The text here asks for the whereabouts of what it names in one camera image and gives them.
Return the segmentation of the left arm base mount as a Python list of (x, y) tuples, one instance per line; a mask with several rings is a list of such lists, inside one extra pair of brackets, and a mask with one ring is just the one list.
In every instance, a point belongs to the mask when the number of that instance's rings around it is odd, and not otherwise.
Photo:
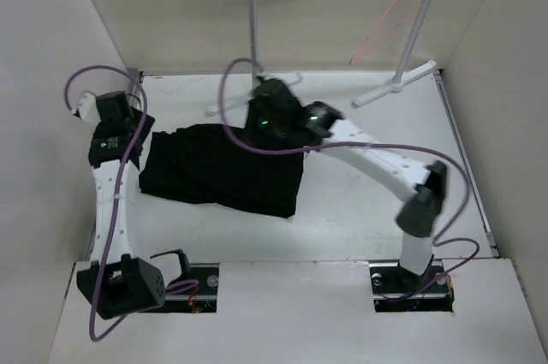
[(190, 277), (199, 282), (197, 288), (169, 293), (162, 307), (148, 313), (215, 313), (220, 265), (192, 264)]

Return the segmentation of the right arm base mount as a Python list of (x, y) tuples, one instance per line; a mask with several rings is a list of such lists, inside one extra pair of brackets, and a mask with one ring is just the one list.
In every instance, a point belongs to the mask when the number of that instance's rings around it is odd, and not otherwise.
[(453, 312), (454, 290), (441, 261), (418, 280), (406, 277), (396, 262), (371, 263), (369, 272), (376, 313)]

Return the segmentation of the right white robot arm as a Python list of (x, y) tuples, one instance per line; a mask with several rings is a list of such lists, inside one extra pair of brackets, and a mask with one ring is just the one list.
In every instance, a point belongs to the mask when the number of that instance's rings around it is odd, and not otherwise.
[(401, 202), (396, 225), (402, 231), (397, 282), (406, 291), (428, 281), (433, 261), (434, 224), (446, 195), (447, 166), (424, 164), (391, 150), (375, 148), (375, 139), (361, 131), (341, 111), (323, 102), (308, 105), (277, 78), (257, 79), (248, 102), (246, 141), (258, 144), (262, 134), (274, 137), (275, 148), (319, 147), (332, 158), (357, 169), (391, 191)]

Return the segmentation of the pink wire hanger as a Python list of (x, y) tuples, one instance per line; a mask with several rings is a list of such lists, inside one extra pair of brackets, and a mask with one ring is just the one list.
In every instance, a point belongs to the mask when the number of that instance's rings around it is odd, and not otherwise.
[(408, 22), (419, 9), (421, 0), (393, 0), (376, 21), (365, 39), (349, 59), (350, 66), (356, 66), (369, 54), (388, 40), (397, 29)]

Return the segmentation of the black trousers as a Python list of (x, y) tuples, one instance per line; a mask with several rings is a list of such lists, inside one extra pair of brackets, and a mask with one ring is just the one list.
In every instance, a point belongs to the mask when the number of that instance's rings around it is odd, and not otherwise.
[(153, 133), (139, 185), (162, 199), (291, 218), (303, 169), (302, 153), (252, 153), (233, 143), (222, 125), (204, 123)]

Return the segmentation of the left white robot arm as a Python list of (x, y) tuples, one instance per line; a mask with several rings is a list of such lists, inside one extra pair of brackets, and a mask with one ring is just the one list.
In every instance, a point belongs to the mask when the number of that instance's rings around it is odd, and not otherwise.
[(125, 92), (84, 91), (74, 114), (94, 128), (88, 161), (96, 191), (91, 264), (77, 273), (77, 287), (102, 319), (162, 307), (169, 291), (189, 290), (193, 275), (182, 250), (145, 256), (135, 232), (139, 176), (155, 120), (131, 106)]

